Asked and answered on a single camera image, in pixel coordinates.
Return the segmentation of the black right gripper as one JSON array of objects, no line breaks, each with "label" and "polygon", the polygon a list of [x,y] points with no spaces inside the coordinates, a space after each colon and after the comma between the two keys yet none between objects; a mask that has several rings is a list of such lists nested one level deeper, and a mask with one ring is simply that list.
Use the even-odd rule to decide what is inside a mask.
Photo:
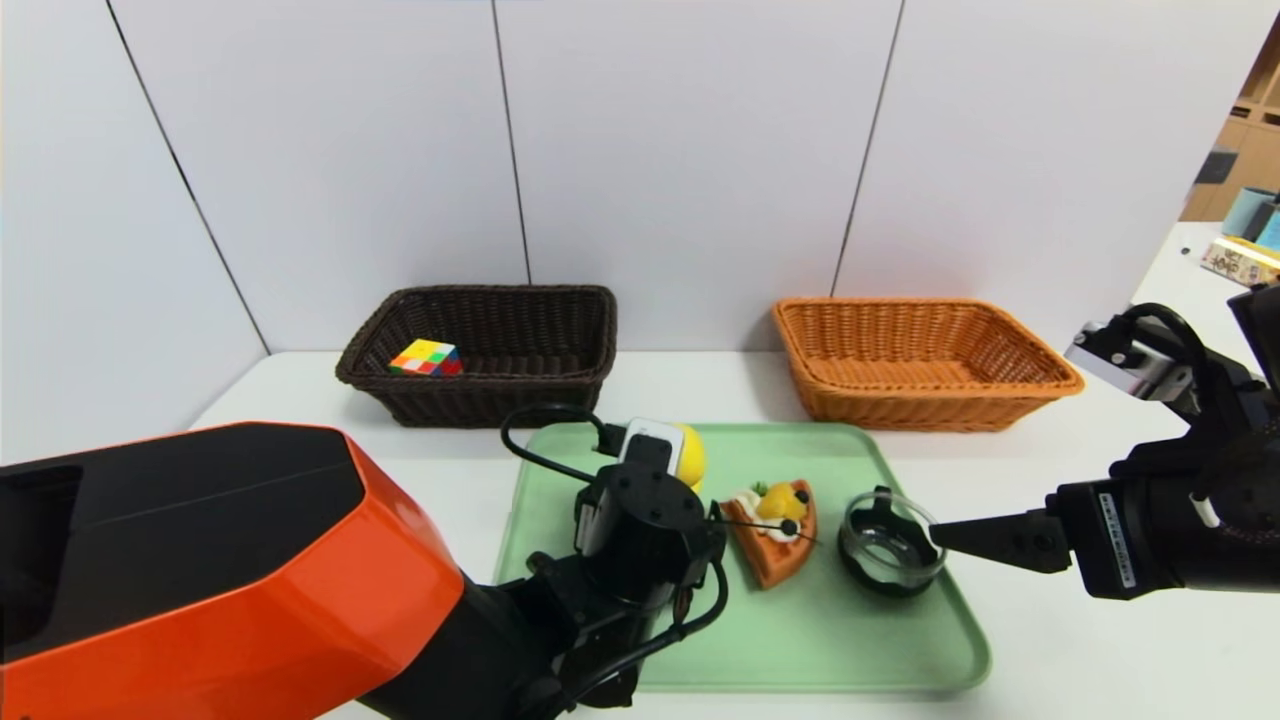
[{"label": "black right gripper", "polygon": [[1203,506],[1219,519],[1208,527],[1192,498],[1193,484],[1192,477],[1070,483],[1055,492],[1059,518],[1037,509],[940,523],[929,527],[929,538],[942,550],[1039,574],[1066,571],[1073,550],[1085,591],[1096,598],[1210,591],[1220,584],[1213,555],[1236,519],[1236,489],[1221,484],[1207,495]]}]

